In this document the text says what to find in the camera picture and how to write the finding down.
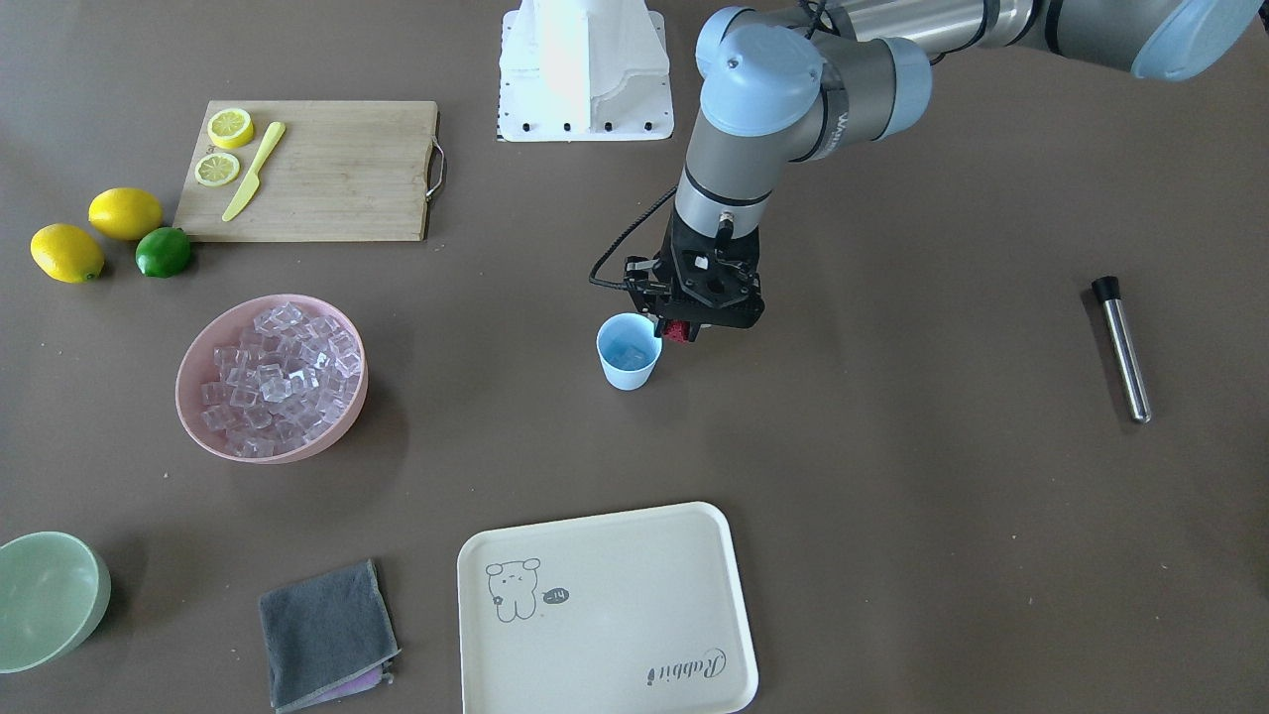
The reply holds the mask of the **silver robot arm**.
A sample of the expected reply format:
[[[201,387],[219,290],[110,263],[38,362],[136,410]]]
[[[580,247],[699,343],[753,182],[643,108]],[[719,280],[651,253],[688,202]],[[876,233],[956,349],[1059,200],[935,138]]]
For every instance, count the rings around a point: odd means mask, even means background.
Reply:
[[[934,60],[1023,46],[1184,81],[1222,58],[1260,1],[802,1],[730,6],[695,44],[700,108],[662,247],[629,257],[623,287],[654,335],[750,328],[764,311],[758,223],[789,164],[907,131]]]

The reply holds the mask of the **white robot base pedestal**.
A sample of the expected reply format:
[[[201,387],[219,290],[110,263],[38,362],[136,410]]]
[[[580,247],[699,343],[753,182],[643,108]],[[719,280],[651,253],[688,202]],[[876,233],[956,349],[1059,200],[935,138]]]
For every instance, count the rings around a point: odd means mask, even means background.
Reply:
[[[643,1],[522,1],[503,15],[497,140],[669,140],[665,19]]]

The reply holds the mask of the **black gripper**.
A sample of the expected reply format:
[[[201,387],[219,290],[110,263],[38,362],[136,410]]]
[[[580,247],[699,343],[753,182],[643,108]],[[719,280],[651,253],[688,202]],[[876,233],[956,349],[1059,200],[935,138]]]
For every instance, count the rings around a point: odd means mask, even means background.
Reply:
[[[765,309],[758,278],[758,230],[733,235],[733,222],[722,219],[716,235],[690,227],[675,209],[669,221],[660,257],[671,263],[678,280],[692,299],[680,312],[684,342],[695,342],[704,325],[753,328]],[[654,339],[662,339],[669,315],[654,320]]]

